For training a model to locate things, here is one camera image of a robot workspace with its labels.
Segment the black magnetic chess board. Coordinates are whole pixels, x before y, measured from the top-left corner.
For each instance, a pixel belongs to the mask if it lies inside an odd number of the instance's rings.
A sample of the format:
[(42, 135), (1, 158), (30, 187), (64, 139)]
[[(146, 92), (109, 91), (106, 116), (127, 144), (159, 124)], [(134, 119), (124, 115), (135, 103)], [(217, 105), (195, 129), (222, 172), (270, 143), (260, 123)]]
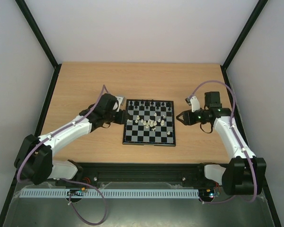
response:
[(123, 132), (125, 145), (176, 146), (175, 115), (172, 111), (127, 110)]

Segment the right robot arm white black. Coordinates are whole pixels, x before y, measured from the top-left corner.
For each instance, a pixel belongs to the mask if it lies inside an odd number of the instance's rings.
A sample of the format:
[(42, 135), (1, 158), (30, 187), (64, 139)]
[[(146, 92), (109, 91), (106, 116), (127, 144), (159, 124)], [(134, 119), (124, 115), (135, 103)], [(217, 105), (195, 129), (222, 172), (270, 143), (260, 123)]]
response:
[(176, 116), (184, 125), (211, 124), (228, 153), (229, 164), (204, 164), (204, 169), (197, 173), (197, 180), (202, 185), (217, 182), (227, 195), (259, 195), (262, 191), (266, 171), (266, 162), (256, 157), (241, 136), (235, 119), (229, 108), (199, 109), (183, 111)]

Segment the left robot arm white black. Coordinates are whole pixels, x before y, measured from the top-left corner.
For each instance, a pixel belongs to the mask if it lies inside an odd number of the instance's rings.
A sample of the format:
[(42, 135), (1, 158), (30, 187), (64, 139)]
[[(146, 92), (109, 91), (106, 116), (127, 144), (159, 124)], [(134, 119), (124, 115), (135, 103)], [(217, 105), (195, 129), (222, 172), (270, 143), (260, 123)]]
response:
[(128, 114), (120, 108), (123, 102), (124, 97), (105, 93), (64, 126), (44, 135), (26, 136), (14, 162), (18, 171), (17, 181), (21, 182), (23, 177), (39, 185), (48, 179), (79, 180), (83, 169), (78, 163), (55, 160), (54, 156), (68, 144), (104, 124), (125, 124)]

